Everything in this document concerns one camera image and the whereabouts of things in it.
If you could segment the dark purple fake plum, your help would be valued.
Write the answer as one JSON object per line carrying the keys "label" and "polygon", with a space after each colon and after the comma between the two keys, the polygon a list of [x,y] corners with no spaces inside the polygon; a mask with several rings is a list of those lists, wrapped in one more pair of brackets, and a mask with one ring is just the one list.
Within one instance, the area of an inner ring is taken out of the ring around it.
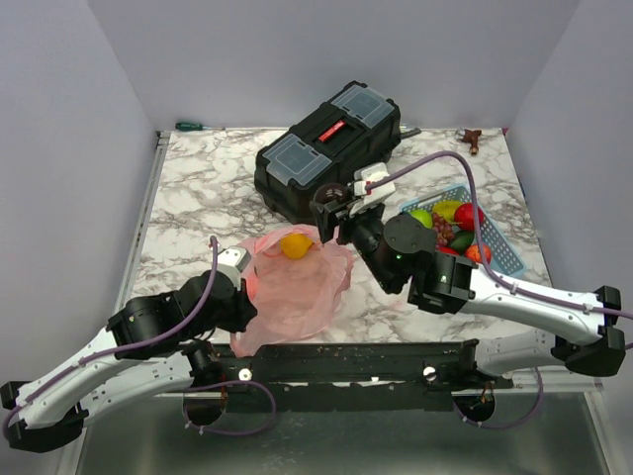
{"label": "dark purple fake plum", "polygon": [[331,201],[340,202],[348,195],[348,189],[340,183],[327,183],[320,186],[314,195],[314,201],[326,204]]}

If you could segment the pink plastic bag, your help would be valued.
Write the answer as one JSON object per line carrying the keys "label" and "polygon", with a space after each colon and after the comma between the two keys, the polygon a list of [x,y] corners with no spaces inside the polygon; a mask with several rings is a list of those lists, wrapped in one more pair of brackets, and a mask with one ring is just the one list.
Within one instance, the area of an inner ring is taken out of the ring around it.
{"label": "pink plastic bag", "polygon": [[[282,253],[279,241],[289,234],[306,235],[315,243],[302,259]],[[268,344],[307,339],[329,326],[351,284],[350,250],[333,240],[322,243],[317,227],[309,225],[284,227],[238,245],[251,254],[242,277],[258,314],[246,332],[230,336],[236,356],[252,356]]]}

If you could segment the green fake apple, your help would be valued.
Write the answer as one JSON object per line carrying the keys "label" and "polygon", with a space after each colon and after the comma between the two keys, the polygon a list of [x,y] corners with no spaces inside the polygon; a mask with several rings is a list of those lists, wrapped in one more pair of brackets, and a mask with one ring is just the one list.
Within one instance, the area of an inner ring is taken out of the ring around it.
{"label": "green fake apple", "polygon": [[434,226],[432,215],[422,209],[415,209],[409,212],[409,214],[418,220],[425,228],[432,229]]}

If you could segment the red fake grapes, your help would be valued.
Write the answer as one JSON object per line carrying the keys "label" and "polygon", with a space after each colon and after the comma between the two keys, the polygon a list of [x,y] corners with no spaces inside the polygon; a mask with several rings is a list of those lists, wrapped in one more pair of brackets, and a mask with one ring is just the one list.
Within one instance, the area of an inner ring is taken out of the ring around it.
{"label": "red fake grapes", "polygon": [[439,247],[447,246],[454,239],[453,226],[442,216],[432,214],[433,229],[436,231],[436,244]]}

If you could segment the yellow fake lemon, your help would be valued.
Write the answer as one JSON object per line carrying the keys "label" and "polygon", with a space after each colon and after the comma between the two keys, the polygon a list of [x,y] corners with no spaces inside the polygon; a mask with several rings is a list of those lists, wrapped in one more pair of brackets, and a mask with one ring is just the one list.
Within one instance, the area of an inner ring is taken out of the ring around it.
{"label": "yellow fake lemon", "polygon": [[455,213],[462,205],[462,202],[455,200],[439,201],[433,205],[432,215],[442,218],[448,223],[453,223]]}

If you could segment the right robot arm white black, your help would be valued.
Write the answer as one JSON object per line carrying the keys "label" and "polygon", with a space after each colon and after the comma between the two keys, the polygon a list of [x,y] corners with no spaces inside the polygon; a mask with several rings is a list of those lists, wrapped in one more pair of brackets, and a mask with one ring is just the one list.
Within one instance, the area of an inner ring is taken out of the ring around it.
{"label": "right robot arm white black", "polygon": [[408,214],[382,219],[383,199],[321,187],[310,203],[322,242],[352,244],[387,294],[435,315],[485,315],[528,332],[480,339],[459,358],[455,375],[475,388],[517,369],[563,366],[585,376],[618,373],[627,353],[618,290],[559,290],[498,274],[486,264],[437,249],[435,233]]}

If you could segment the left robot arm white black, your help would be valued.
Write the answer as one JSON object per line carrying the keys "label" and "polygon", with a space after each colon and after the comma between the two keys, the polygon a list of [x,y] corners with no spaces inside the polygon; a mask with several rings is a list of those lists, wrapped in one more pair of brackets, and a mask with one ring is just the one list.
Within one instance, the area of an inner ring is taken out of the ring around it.
{"label": "left robot arm white black", "polygon": [[129,300],[81,350],[48,375],[1,388],[13,449],[67,445],[118,406],[172,390],[212,389],[224,377],[206,332],[245,329],[256,315],[244,279],[206,271],[179,290]]}

